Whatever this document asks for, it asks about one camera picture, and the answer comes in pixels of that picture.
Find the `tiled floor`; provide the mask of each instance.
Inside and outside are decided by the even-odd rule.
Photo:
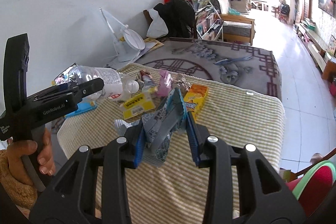
[[[253,46],[273,51],[282,75],[286,125],[280,166],[297,172],[310,165],[314,153],[326,155],[336,147],[335,100],[292,27],[269,12],[251,13]]]

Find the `fuzzy brown sleeve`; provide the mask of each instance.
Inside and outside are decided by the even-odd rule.
[[[13,178],[8,168],[6,150],[0,150],[0,182],[16,205],[26,209],[33,207],[37,199],[37,190]]]

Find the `hand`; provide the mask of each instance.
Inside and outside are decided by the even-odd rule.
[[[43,144],[43,150],[37,157],[37,160],[40,164],[39,170],[42,174],[48,174],[51,176],[55,173],[56,168],[51,146],[51,133],[47,129],[43,135]],[[37,143],[31,140],[14,142],[7,147],[9,171],[17,181],[23,184],[31,186],[34,185],[28,176],[28,173],[26,172],[26,169],[21,160],[21,156],[29,156],[33,154],[36,149]]]

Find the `pillow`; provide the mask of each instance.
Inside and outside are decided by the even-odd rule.
[[[232,0],[231,8],[241,13],[247,13],[247,0]]]

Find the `striped bed sheet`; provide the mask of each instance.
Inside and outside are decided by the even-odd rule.
[[[142,69],[149,70],[159,82],[158,70],[143,65],[129,64],[120,71],[135,77]],[[229,145],[255,144],[270,164],[279,169],[285,113],[278,98],[253,91],[247,93],[233,85],[192,76],[185,78],[190,83],[209,87],[197,123],[207,126],[210,134]],[[81,145],[96,148],[117,138],[114,120],[120,118],[122,112],[118,104],[103,100],[95,110],[66,119],[58,132],[58,141],[67,158]],[[208,169],[195,167],[186,134],[173,134],[167,160],[161,168],[141,163],[137,170],[126,171],[132,223],[202,223],[208,176]],[[102,168],[98,172],[96,189],[98,206],[101,206],[101,180]],[[235,168],[232,168],[232,180],[233,205],[239,210]]]

